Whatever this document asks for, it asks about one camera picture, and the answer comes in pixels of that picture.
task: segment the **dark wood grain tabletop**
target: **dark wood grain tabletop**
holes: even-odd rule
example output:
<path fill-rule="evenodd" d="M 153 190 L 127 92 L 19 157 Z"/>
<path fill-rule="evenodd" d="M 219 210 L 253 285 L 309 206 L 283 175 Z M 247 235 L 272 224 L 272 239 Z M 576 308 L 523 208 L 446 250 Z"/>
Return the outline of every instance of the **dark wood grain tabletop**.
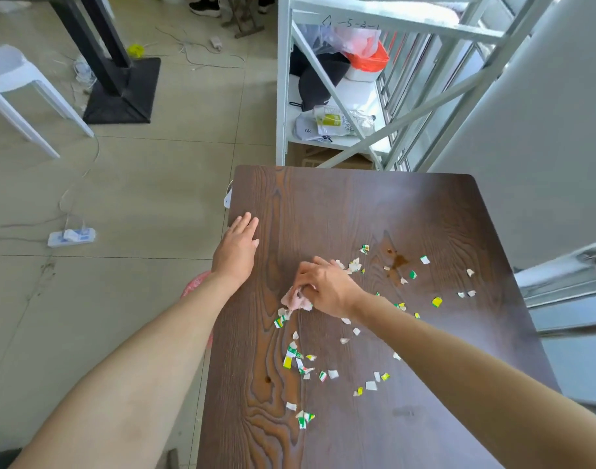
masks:
<path fill-rule="evenodd" d="M 274 326 L 300 261 L 359 257 L 365 273 L 352 277 L 365 291 L 404 302 L 405 312 L 558 389 L 475 180 L 238 166 L 229 223 L 246 211 L 260 220 L 261 242 L 252 275 L 215 324 L 197 468 L 499 467 L 367 329 L 355 336 L 354 325 L 315 309 Z M 471 290 L 473 298 L 457 294 Z M 437 296 L 440 307 L 431 304 Z M 295 364 L 283 367 L 294 331 L 298 350 L 317 356 L 309 366 L 338 378 L 303 380 Z M 350 341 L 342 345 L 342 337 Z M 391 378 L 353 396 L 374 371 Z M 300 430 L 286 402 L 315 419 Z"/>

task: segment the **white plastic stool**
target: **white plastic stool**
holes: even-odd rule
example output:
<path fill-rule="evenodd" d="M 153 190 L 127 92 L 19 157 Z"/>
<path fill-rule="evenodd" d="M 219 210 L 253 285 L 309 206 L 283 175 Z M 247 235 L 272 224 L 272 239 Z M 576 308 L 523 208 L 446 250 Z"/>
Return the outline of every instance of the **white plastic stool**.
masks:
<path fill-rule="evenodd" d="M 75 110 L 61 96 L 55 87 L 44 77 L 36 66 L 28 62 L 19 49 L 13 46 L 0 46 L 0 112 L 27 139 L 38 144 L 53 158 L 59 158 L 55 151 L 35 129 L 11 106 L 3 92 L 20 89 L 35 82 L 37 91 L 64 118 L 74 120 L 91 137 L 94 132 L 85 124 Z"/>

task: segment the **person's left hand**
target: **person's left hand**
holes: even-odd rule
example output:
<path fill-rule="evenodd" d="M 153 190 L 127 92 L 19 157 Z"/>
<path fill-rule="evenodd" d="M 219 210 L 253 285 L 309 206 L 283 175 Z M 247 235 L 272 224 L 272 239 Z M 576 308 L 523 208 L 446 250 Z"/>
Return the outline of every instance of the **person's left hand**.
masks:
<path fill-rule="evenodd" d="M 226 231 L 214 253 L 211 272 L 227 278 L 235 290 L 248 279 L 255 261 L 259 239 L 254 236 L 258 219 L 246 212 Z"/>

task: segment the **black sneaker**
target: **black sneaker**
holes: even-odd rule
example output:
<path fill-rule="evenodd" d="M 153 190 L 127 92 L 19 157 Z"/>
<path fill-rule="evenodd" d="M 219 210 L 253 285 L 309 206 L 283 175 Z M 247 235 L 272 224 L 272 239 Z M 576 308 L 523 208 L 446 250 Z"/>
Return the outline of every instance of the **black sneaker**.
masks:
<path fill-rule="evenodd" d="M 189 9 L 200 16 L 220 17 L 220 3 L 211 0 L 200 0 L 199 2 L 189 3 Z"/>
<path fill-rule="evenodd" d="M 259 0 L 258 12 L 264 15 L 272 5 L 274 5 L 274 0 Z"/>

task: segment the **black table stand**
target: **black table stand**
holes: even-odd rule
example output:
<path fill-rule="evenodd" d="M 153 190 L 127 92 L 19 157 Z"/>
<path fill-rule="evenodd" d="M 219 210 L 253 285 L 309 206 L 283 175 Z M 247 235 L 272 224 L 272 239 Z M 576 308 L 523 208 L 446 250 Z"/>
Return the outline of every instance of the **black table stand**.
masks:
<path fill-rule="evenodd" d="M 101 0 L 81 0 L 105 43 L 102 52 L 75 0 L 50 0 L 81 54 L 96 75 L 83 120 L 87 124 L 150 123 L 161 59 L 131 61 Z"/>

